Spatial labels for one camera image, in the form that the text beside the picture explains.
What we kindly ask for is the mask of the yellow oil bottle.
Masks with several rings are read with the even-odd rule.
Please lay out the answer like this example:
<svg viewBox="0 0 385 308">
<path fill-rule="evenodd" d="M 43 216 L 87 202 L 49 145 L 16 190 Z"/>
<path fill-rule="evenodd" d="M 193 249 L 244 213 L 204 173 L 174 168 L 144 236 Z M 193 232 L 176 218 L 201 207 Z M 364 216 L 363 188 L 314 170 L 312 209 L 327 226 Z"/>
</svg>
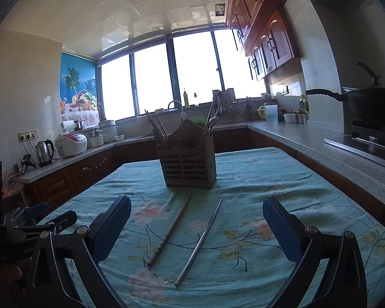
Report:
<svg viewBox="0 0 385 308">
<path fill-rule="evenodd" d="M 300 95 L 299 99 L 299 111 L 302 113 L 309 113 L 309 104 L 307 100 L 307 95 Z"/>
</svg>

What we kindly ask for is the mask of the gas stove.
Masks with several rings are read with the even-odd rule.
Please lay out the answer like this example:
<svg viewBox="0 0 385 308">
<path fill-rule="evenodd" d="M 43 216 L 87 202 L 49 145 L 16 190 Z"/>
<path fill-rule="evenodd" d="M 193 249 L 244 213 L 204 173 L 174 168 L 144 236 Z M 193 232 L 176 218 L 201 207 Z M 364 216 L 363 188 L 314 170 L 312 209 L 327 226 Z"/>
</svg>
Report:
<svg viewBox="0 0 385 308">
<path fill-rule="evenodd" d="M 324 143 L 385 167 L 385 125 L 383 124 L 353 120 L 350 134 L 324 138 Z"/>
</svg>

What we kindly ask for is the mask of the sink faucet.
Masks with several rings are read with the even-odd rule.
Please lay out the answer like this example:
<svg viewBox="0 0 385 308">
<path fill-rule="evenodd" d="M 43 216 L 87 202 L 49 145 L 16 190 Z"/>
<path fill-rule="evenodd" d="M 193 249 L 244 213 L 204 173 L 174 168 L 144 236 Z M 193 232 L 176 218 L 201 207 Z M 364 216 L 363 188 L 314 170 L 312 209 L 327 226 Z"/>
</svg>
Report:
<svg viewBox="0 0 385 308">
<path fill-rule="evenodd" d="M 168 110 L 168 111 L 170 111 L 170 107 L 171 107 L 172 104 L 174 105 L 174 109 L 175 109 L 175 110 L 179 110 L 180 112 L 183 112 L 183 111 L 184 111 L 184 107 L 183 107 L 182 103 L 181 103 L 179 100 L 177 100 L 177 99 L 173 99 L 173 100 L 168 104 L 168 106 L 167 106 L 167 110 Z"/>
</svg>

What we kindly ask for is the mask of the wooden upper cabinets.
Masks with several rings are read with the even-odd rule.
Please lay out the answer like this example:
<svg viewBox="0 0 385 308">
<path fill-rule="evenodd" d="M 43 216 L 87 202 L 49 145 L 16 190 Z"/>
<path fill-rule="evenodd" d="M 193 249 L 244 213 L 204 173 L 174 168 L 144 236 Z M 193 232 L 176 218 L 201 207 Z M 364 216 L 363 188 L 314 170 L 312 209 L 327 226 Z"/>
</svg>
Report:
<svg viewBox="0 0 385 308">
<path fill-rule="evenodd" d="M 287 0 L 228 0 L 226 25 L 236 32 L 238 48 L 248 59 L 250 75 L 262 79 L 300 51 L 284 10 Z"/>
</svg>

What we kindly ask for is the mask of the dish rack with utensils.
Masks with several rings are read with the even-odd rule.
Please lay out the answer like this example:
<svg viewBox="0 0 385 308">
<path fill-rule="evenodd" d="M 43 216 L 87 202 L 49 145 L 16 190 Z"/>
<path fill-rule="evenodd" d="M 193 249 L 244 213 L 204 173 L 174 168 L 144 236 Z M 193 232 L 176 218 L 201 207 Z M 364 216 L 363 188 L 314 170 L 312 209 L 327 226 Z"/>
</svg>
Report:
<svg viewBox="0 0 385 308">
<path fill-rule="evenodd" d="M 222 99 L 223 101 L 220 118 L 235 119 L 240 115 L 238 101 L 233 88 L 213 90 L 213 99 L 215 100 L 214 106 L 218 99 Z"/>
</svg>

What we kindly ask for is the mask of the wooden utensil holder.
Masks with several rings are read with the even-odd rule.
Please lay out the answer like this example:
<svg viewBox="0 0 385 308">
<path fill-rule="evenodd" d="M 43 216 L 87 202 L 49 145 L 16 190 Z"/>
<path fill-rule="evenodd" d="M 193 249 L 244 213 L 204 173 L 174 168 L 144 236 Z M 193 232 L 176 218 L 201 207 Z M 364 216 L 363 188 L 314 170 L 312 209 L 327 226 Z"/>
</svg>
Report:
<svg viewBox="0 0 385 308">
<path fill-rule="evenodd" d="M 158 134 L 154 137 L 166 186 L 213 187 L 217 172 L 212 135 L 205 135 L 203 128 L 184 120 L 168 139 Z"/>
</svg>

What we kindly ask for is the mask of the metal chopstick pair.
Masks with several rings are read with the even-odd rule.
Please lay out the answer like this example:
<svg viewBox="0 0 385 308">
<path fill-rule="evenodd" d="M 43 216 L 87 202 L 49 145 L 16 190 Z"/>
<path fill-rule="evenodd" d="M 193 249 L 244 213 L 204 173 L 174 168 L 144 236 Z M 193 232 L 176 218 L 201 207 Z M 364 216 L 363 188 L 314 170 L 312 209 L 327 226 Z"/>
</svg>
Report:
<svg viewBox="0 0 385 308">
<path fill-rule="evenodd" d="M 218 212 L 219 212 L 219 209 L 220 209 L 222 202 L 223 202 L 223 199 L 220 199 L 214 212 L 213 212 L 213 215 L 211 216 L 210 220 L 208 221 L 208 224 L 207 224 L 203 234 L 201 235 L 200 239 L 198 240 L 198 242 L 197 242 L 195 248 L 193 249 L 190 257 L 188 258 L 186 265 L 184 266 L 181 273 L 177 277 L 177 279 L 175 281 L 175 287 L 179 287 L 182 284 L 185 277 L 187 276 L 188 271 L 190 270 L 191 266 L 193 265 L 197 255 L 199 254 L 201 247 L 204 244 L 204 241 L 206 240 L 206 237 L 208 236 L 208 233 L 210 232 L 210 230 L 212 228 L 212 225 L 216 219 L 216 216 L 218 215 Z"/>
</svg>

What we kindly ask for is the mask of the teal floral tablecloth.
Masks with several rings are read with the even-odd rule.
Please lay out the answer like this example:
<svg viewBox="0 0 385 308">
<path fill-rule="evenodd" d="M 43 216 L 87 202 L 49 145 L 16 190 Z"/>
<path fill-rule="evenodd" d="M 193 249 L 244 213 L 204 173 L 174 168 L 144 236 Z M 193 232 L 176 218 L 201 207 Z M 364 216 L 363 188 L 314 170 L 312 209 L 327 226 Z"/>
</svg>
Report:
<svg viewBox="0 0 385 308">
<path fill-rule="evenodd" d="M 76 212 L 89 225 L 121 195 L 131 216 L 103 273 L 129 307 L 265 307 L 294 268 L 264 219 L 262 204 L 276 197 L 304 225 L 325 234 L 356 235 L 367 279 L 368 305 L 385 295 L 385 227 L 321 176 L 277 148 L 216 156 L 212 189 L 168 188 L 159 161 L 128 163 L 53 212 Z M 192 195 L 157 261 L 155 249 Z M 220 199 L 223 202 L 199 254 L 186 265 Z"/>
</svg>

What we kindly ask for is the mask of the wall power outlet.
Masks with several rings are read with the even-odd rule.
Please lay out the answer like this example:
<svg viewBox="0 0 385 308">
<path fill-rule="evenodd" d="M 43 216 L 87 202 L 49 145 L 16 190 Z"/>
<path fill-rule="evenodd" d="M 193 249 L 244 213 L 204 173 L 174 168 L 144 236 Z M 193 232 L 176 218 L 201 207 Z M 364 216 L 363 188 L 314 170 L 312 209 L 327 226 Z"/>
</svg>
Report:
<svg viewBox="0 0 385 308">
<path fill-rule="evenodd" d="M 24 142 L 32 139 L 36 139 L 39 137 L 39 133 L 37 129 L 24 131 L 24 132 L 18 132 L 18 141 Z"/>
</svg>

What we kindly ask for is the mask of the tropical fruit poster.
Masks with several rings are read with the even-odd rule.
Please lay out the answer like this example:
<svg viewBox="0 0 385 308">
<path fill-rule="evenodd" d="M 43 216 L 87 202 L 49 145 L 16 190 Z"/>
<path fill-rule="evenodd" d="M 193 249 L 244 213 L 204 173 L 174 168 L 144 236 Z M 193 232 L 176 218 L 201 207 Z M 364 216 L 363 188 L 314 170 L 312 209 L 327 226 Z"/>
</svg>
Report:
<svg viewBox="0 0 385 308">
<path fill-rule="evenodd" d="M 100 122 L 96 64 L 62 52 L 60 64 L 60 112 L 63 121 Z"/>
</svg>

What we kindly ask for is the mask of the green colander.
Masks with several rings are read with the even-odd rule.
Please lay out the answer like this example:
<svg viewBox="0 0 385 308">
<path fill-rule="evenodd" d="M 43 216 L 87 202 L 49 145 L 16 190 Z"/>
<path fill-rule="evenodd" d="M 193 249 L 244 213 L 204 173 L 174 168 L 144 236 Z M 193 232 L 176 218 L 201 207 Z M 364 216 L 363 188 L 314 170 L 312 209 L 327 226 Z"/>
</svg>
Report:
<svg viewBox="0 0 385 308">
<path fill-rule="evenodd" d="M 204 128 L 204 125 L 206 123 L 206 118 L 202 116 L 194 116 L 190 118 L 190 121 L 196 124 L 197 126 Z"/>
</svg>

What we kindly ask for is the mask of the thin metal chopstick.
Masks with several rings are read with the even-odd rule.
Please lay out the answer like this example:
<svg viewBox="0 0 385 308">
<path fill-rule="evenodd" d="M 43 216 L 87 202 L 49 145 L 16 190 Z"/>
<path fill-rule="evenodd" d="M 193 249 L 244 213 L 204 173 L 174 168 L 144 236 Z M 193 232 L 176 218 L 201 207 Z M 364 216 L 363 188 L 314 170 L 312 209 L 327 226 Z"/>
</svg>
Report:
<svg viewBox="0 0 385 308">
<path fill-rule="evenodd" d="M 172 148 L 172 144 L 171 144 L 171 142 L 170 142 L 170 140 L 169 140 L 169 134 L 168 134 L 168 132 L 167 132 L 167 129 L 165 128 L 164 124 L 162 123 L 162 121 L 161 121 L 159 115 L 158 115 L 157 113 L 154 113 L 154 116 L 155 116 L 155 118 L 157 119 L 160 128 L 162 129 L 163 137 L 164 137 L 165 141 L 166 141 L 167 144 L 168 144 L 167 147 L 168 147 L 168 148 Z"/>
</svg>

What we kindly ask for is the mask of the metal spoon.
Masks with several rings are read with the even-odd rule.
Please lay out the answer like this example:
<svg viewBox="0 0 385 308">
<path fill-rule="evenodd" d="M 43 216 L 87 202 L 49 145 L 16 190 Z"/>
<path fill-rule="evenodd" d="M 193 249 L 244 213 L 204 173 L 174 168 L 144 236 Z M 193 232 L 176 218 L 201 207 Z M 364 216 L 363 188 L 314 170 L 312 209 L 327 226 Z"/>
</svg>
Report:
<svg viewBox="0 0 385 308">
<path fill-rule="evenodd" d="M 213 126 L 218 122 L 219 118 L 214 116 L 212 117 L 209 121 L 208 121 L 208 125 L 207 125 L 207 128 L 206 128 L 206 132 L 205 132 L 205 135 L 208 136 L 210 133 L 211 133 L 211 129 L 213 128 Z"/>
</svg>

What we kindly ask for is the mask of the white bowl on counter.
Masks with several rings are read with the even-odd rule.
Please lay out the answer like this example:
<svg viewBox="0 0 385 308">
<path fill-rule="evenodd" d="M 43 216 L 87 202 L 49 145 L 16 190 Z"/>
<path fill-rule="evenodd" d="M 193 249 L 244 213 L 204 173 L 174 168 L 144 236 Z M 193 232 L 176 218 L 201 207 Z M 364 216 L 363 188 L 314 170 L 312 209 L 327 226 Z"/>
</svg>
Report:
<svg viewBox="0 0 385 308">
<path fill-rule="evenodd" d="M 284 121 L 287 124 L 295 124 L 296 114 L 295 113 L 286 113 L 283 115 Z"/>
</svg>

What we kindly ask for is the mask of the small white cooker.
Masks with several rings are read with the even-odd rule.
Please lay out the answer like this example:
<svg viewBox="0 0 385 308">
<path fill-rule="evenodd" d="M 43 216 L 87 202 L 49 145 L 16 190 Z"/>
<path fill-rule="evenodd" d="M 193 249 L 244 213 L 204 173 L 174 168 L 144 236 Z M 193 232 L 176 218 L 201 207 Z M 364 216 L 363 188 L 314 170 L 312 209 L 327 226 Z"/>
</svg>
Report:
<svg viewBox="0 0 385 308">
<path fill-rule="evenodd" d="M 104 135 L 99 128 L 93 128 L 90 131 L 90 144 L 93 148 L 101 147 L 104 144 Z"/>
</svg>

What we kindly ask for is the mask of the white red rice cooker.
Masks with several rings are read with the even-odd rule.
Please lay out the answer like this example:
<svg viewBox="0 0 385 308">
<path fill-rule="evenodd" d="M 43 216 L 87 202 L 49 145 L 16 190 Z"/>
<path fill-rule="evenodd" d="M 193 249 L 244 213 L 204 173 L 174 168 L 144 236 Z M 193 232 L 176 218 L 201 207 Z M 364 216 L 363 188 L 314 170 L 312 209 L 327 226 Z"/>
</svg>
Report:
<svg viewBox="0 0 385 308">
<path fill-rule="evenodd" d="M 75 157 L 87 150 L 88 140 L 82 133 L 66 133 L 55 140 L 61 158 Z"/>
</svg>

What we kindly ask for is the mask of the steel electric kettle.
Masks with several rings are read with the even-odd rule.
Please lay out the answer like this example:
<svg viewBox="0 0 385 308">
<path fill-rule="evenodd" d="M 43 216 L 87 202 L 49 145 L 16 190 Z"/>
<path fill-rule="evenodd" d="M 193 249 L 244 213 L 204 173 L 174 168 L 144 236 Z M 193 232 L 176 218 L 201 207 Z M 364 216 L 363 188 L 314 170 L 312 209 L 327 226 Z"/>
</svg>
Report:
<svg viewBox="0 0 385 308">
<path fill-rule="evenodd" d="M 52 163 L 55 148 L 51 140 L 47 139 L 39 141 L 35 146 L 35 151 L 40 167 L 44 167 Z"/>
</svg>

